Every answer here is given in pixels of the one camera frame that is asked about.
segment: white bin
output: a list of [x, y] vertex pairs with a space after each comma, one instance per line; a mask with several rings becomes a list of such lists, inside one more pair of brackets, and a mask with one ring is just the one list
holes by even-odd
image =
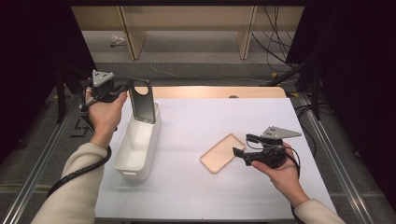
[[154, 107], [155, 124], [136, 120], [131, 114], [113, 164], [125, 179], [144, 180], [149, 177], [162, 122], [160, 107], [156, 103]]

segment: black cable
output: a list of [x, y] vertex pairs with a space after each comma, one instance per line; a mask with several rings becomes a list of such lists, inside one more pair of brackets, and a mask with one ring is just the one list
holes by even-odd
[[267, 50], [267, 57], [266, 57], [266, 58], [267, 58], [267, 63], [268, 63], [268, 65], [269, 65], [273, 70], [275, 70], [275, 71], [277, 71], [277, 72], [287, 72], [287, 71], [280, 71], [280, 70], [275, 69], [275, 68], [269, 63], [269, 61], [268, 61], [268, 53], [270, 52], [270, 51], [269, 51], [269, 48], [271, 47], [271, 42], [272, 42], [272, 40], [273, 40], [275, 27], [272, 25], [271, 18], [270, 18], [269, 14], [268, 14], [268, 12], [267, 12], [267, 9], [266, 9], [265, 7], [264, 7], [264, 11], [265, 11], [265, 13], [266, 13], [266, 15], [267, 15], [268, 20], [271, 22], [271, 26], [273, 27], [273, 32], [272, 32], [272, 34], [271, 34], [270, 41], [268, 42], [268, 46], [267, 46], [267, 48], [268, 48], [268, 50]]
[[276, 29], [276, 36], [277, 36], [278, 43], [279, 43], [279, 48], [280, 48], [280, 50], [281, 50], [282, 53], [283, 53], [283, 50], [282, 50], [282, 47], [283, 47], [283, 49], [285, 50], [285, 52], [286, 52], [286, 54], [288, 55], [288, 57], [291, 58], [291, 56], [289, 55], [289, 51], [286, 49], [286, 45], [283, 43], [283, 40], [280, 38], [279, 33], [278, 33], [278, 30], [277, 30], [277, 16], [278, 16], [278, 13], [279, 13], [279, 6], [276, 6], [275, 29]]
[[71, 173], [71, 174], [69, 174], [69, 175], [63, 177], [63, 178], [60, 179], [58, 182], [56, 182], [56, 183], [52, 186], [52, 188], [49, 190], [49, 193], [47, 194], [47, 198], [48, 198], [53, 192], [55, 192], [57, 189], [59, 189], [61, 186], [63, 186], [64, 184], [66, 184], [66, 183], [69, 182], [70, 180], [72, 180], [72, 179], [74, 179], [74, 178], [77, 178], [78, 176], [87, 174], [88, 172], [90, 172], [90, 171], [92, 171], [92, 170], [95, 170], [95, 169], [101, 167], [101, 166], [104, 165], [106, 162], [108, 162], [108, 160], [110, 160], [110, 157], [111, 157], [111, 147], [108, 147], [108, 148], [107, 148], [107, 155], [106, 155], [103, 159], [101, 159], [100, 161], [98, 161], [98, 162], [96, 162], [96, 163], [94, 163], [94, 164], [92, 164], [92, 165], [90, 165], [90, 166], [87, 166], [87, 167], [84, 167], [84, 168], [82, 168], [82, 169], [80, 169], [80, 170], [77, 170], [77, 171], [75, 171], [75, 172], [73, 172], [73, 173]]
[[256, 40], [256, 42], [260, 45], [260, 47], [262, 47], [262, 48], [267, 52], [266, 60], [267, 60], [268, 66], [270, 66], [271, 69], [273, 69], [274, 71], [277, 71], [277, 72], [287, 72], [287, 71], [281, 71], [281, 70], [278, 70], [278, 69], [274, 68], [274, 67], [269, 63], [269, 61], [268, 61], [268, 54], [271, 54], [272, 56], [274, 56], [275, 58], [277, 58], [278, 60], [280, 60], [282, 63], [284, 63], [285, 65], [287, 65], [287, 66], [293, 68], [293, 66], [291, 66], [290, 64], [287, 64], [284, 60], [282, 60], [281, 58], [279, 58], [278, 56], [276, 56], [271, 50], [269, 50], [268, 48], [266, 48], [266, 47], [256, 38], [256, 36], [255, 36], [253, 33], [252, 33], [252, 36], [253, 36], [253, 38]]
[[286, 34], [289, 36], [290, 40], [293, 41], [293, 38], [291, 38], [291, 35], [289, 34], [289, 32], [286, 32]]
[[314, 151], [312, 152], [312, 156], [315, 158], [315, 156], [317, 155], [317, 151], [318, 151], [318, 146], [317, 146], [317, 142], [315, 141], [315, 138], [311, 135], [311, 133], [309, 133], [309, 131], [305, 128], [305, 126], [301, 123], [300, 121], [300, 117], [301, 115], [310, 110], [312, 107], [312, 105], [301, 105], [301, 106], [297, 106], [296, 108], [294, 108], [294, 110], [297, 110], [299, 108], [304, 108], [300, 114], [297, 116], [297, 120], [300, 122], [301, 127], [303, 128], [303, 130], [305, 131], [306, 134], [308, 134], [308, 136], [311, 138], [312, 143], [314, 144]]
[[[81, 94], [81, 112], [80, 117], [86, 122], [87, 126], [94, 131], [93, 126], [91, 124], [91, 121], [89, 119], [89, 114], [88, 114], [88, 105], [86, 104], [86, 90], [87, 88], [84, 88], [82, 94]], [[47, 194], [47, 198], [53, 193], [55, 192], [57, 189], [59, 189], [61, 186], [63, 186], [64, 184], [66, 184], [67, 182], [69, 182], [70, 180], [77, 178], [78, 176], [87, 174], [88, 172], [95, 170], [99, 167], [101, 167], [102, 165], [104, 165], [106, 162], [108, 162], [108, 160], [110, 160], [111, 157], [111, 147], [107, 147], [107, 155], [101, 159], [100, 161], [89, 165], [87, 167], [81, 168], [69, 175], [66, 175], [65, 177], [63, 177], [62, 179], [60, 179], [58, 182], [56, 182], [52, 188], [49, 190], [49, 193]]]
[[273, 41], [273, 42], [275, 42], [275, 43], [277, 43], [277, 44], [281, 44], [281, 45], [283, 45], [283, 46], [285, 46], [285, 47], [290, 48], [290, 45], [287, 45], [287, 44], [284, 44], [284, 43], [280, 43], [280, 42], [278, 42], [278, 41], [272, 39], [271, 36], [269, 36], [269, 35], [266, 34], [265, 32], [262, 32], [262, 33], [263, 33], [268, 39], [270, 39], [271, 41]]
[[298, 163], [297, 163], [297, 160], [295, 160], [291, 155], [289, 155], [289, 153], [287, 153], [287, 152], [285, 151], [285, 155], [286, 155], [286, 156], [294, 163], [294, 165], [296, 166], [296, 169], [297, 169], [297, 176], [300, 178], [300, 170], [301, 170], [300, 156], [298, 155], [297, 151], [294, 150], [294, 148], [292, 148], [292, 147], [285, 147], [285, 148], [291, 149], [291, 150], [296, 154]]
[[252, 149], [257, 149], [257, 150], [263, 150], [263, 149], [275, 149], [276, 147], [274, 147], [274, 146], [271, 146], [271, 145], [269, 145], [269, 144], [266, 144], [266, 143], [264, 143], [264, 142], [261, 142], [260, 141], [260, 143], [261, 144], [265, 144], [265, 145], [267, 145], [268, 147], [252, 147], [251, 145], [250, 145], [250, 143], [249, 143], [249, 141], [247, 140], [246, 141], [247, 142], [247, 146], [248, 147], [251, 147]]
[[279, 43], [279, 49], [280, 49], [280, 51], [282, 52], [283, 57], [286, 59], [286, 55], [285, 55], [285, 53], [283, 52], [282, 45], [280, 44], [280, 43], [283, 44], [283, 42], [282, 42], [282, 39], [281, 39], [280, 36], [279, 36], [279, 33], [277, 32], [277, 15], [278, 15], [278, 13], [279, 13], [279, 7], [278, 7], [278, 6], [275, 6], [274, 9], [275, 9], [275, 14], [274, 14], [275, 23], [274, 23], [274, 26], [273, 26], [273, 27], [274, 27], [274, 30], [276, 31], [276, 37], [277, 37], [277, 41], [278, 41], [278, 43]]
[[[269, 15], [268, 12], [267, 12], [267, 8], [264, 6], [265, 14], [267, 15], [267, 18], [268, 18], [268, 20], [270, 21], [271, 27], [273, 28], [273, 33], [271, 34], [271, 39], [272, 39], [272, 37], [274, 36], [274, 34], [276, 34], [276, 38], [277, 38], [278, 42], [281, 42], [281, 39], [280, 39], [279, 34], [278, 34], [278, 32], [277, 32], [277, 13], [278, 13], [278, 7], [274, 7], [274, 9], [275, 9], [275, 10], [274, 10], [275, 23], [272, 22], [271, 17], [270, 17], [270, 15]], [[279, 48], [280, 48], [280, 51], [281, 51], [282, 54], [283, 54], [283, 57], [286, 58], [285, 53], [283, 52], [283, 49], [280, 47], [280, 45], [279, 45]]]

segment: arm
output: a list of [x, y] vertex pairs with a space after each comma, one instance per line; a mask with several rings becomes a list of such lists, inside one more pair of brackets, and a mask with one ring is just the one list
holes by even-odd
[[[90, 106], [90, 120], [95, 132], [90, 143], [78, 148], [67, 160], [62, 176], [100, 161], [120, 123], [121, 109], [126, 93], [111, 104], [95, 103]], [[104, 167], [81, 175], [56, 190], [44, 202], [33, 223], [93, 223], [100, 182]]]
[[[293, 156], [290, 145], [287, 153]], [[251, 163], [254, 168], [268, 175], [277, 190], [279, 190], [294, 209], [297, 217], [304, 223], [344, 223], [332, 210], [322, 203], [310, 199], [300, 185], [297, 169], [291, 160], [286, 160], [283, 166], [271, 169], [262, 162], [254, 161]]]

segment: floor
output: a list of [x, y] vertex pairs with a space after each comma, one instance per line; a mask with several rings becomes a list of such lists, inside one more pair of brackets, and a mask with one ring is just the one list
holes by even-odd
[[[123, 38], [122, 32], [84, 32], [87, 44], [96, 62], [98, 70], [114, 72], [123, 76], [149, 78], [153, 86], [175, 85], [213, 85], [213, 86], [259, 86], [272, 80], [272, 75], [281, 75], [290, 68], [273, 56], [267, 56], [262, 47], [252, 39], [248, 58], [239, 58], [235, 34], [233, 32], [148, 32], [144, 50], [138, 60], [132, 61], [123, 43], [110, 47], [111, 36]], [[285, 45], [291, 42], [293, 34], [281, 33]], [[255, 33], [258, 40], [268, 47], [268, 38], [263, 33]], [[272, 42], [270, 50], [276, 56], [284, 58], [278, 44]], [[294, 93], [293, 83], [297, 77], [281, 84], [287, 93]], [[289, 95], [294, 107], [302, 105], [302, 95]], [[326, 102], [324, 94], [320, 101]], [[38, 174], [33, 191], [22, 209], [18, 223], [30, 223], [36, 211], [45, 200], [46, 192], [58, 178], [63, 164], [77, 146], [86, 142], [89, 136], [82, 135], [81, 129], [75, 128], [78, 122], [77, 107], [74, 96], [67, 99], [70, 117], [67, 123], [59, 128], [57, 119], [56, 94], [49, 96], [47, 105], [24, 136], [26, 147], [16, 148], [0, 165], [0, 218], [4, 219], [8, 209], [16, 198], [26, 180], [29, 179], [43, 148], [54, 145], [48, 162]], [[396, 215], [382, 192], [371, 178], [363, 162], [353, 155], [352, 143], [336, 115], [328, 105], [320, 108], [321, 121], [326, 134], [346, 168], [348, 176], [364, 201], [371, 223], [396, 223]], [[326, 153], [326, 148], [316, 135], [313, 121], [308, 113], [301, 116], [301, 124], [313, 136], [307, 141], [312, 150], [317, 145], [315, 160], [322, 174], [325, 185], [336, 206], [339, 216], [346, 223], [361, 223], [359, 216], [351, 206], [344, 187], [340, 184]], [[52, 132], [61, 129], [62, 136], [56, 142], [49, 142]], [[119, 220], [97, 220], [96, 223], [124, 223]], [[277, 223], [294, 223], [280, 221]]]

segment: metal rail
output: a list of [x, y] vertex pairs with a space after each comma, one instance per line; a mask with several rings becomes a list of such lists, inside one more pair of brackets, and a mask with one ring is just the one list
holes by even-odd
[[[305, 93], [300, 93], [300, 101], [303, 105], [310, 105], [310, 101]], [[359, 221], [359, 223], [374, 223], [372, 216], [370, 215], [367, 206], [358, 192], [358, 189], [354, 185], [352, 179], [350, 178], [347, 169], [344, 164], [340, 160], [337, 152], [335, 151], [332, 141], [324, 130], [320, 120], [315, 118], [315, 115], [308, 111], [308, 118], [311, 121], [312, 126], [314, 127], [315, 133], [318, 136], [320, 143], [323, 146], [323, 149], [327, 155], [327, 158], [332, 165], [332, 168], [337, 175], [337, 178], [343, 188], [346, 197], [349, 199], [350, 205], [352, 206], [353, 211]]]
[[35, 185], [37, 184], [39, 178], [43, 174], [47, 163], [50, 160], [53, 150], [55, 149], [56, 145], [59, 142], [59, 139], [62, 135], [64, 130], [64, 126], [67, 124], [67, 121], [73, 111], [74, 106], [77, 106], [79, 97], [74, 95], [71, 98], [69, 103], [69, 108], [67, 110], [66, 115], [61, 123], [56, 124], [49, 141], [47, 142], [46, 146], [44, 147], [40, 157], [35, 164], [32, 172], [29, 174], [29, 177], [23, 184], [20, 193], [16, 197], [14, 203], [10, 206], [10, 209], [6, 215], [6, 218], [3, 220], [4, 224], [14, 224], [18, 223], [22, 212], [26, 205], [28, 204], [33, 191], [35, 190]]

